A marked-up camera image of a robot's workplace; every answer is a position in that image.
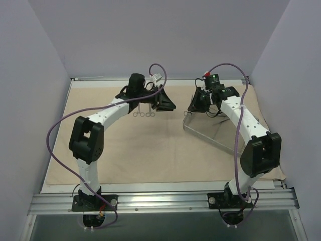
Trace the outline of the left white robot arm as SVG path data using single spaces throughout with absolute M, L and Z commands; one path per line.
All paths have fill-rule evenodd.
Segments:
M 147 103 L 155 111 L 173 111 L 175 104 L 165 91 L 156 86 L 151 90 L 138 87 L 130 90 L 128 86 L 115 96 L 111 107 L 88 117 L 75 119 L 69 142 L 69 150 L 77 159 L 79 175 L 82 178 L 78 195 L 89 210 L 97 210 L 101 205 L 101 186 L 98 180 L 98 159 L 104 149 L 104 132 L 121 117 L 131 113 L 140 103 Z

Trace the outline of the beige surgical wrap cloth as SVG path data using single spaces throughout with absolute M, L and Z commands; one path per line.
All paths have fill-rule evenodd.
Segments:
M 121 87 L 72 88 L 64 115 L 79 109 L 110 104 Z M 230 181 L 234 157 L 183 130 L 184 111 L 195 92 L 193 86 L 167 86 L 166 94 L 177 108 L 154 117 L 120 118 L 104 133 L 104 150 L 98 160 L 101 184 Z M 68 148 L 75 118 L 62 121 L 54 154 L 78 172 Z M 79 179 L 51 158 L 46 185 L 77 184 Z

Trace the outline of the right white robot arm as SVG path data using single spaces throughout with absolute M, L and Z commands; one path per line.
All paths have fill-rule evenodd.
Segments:
M 188 112 L 206 113 L 215 106 L 236 128 L 234 138 L 234 178 L 227 183 L 223 202 L 236 206 L 249 198 L 259 178 L 279 169 L 282 138 L 262 125 L 246 105 L 252 87 L 220 84 L 216 88 L 197 87 Z

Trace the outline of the wire mesh instrument tray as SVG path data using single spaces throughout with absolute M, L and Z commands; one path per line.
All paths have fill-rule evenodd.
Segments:
M 224 114 L 216 114 L 217 107 L 210 106 L 210 112 L 192 112 L 183 119 L 187 133 L 211 144 L 230 155 L 234 155 L 236 127 Z

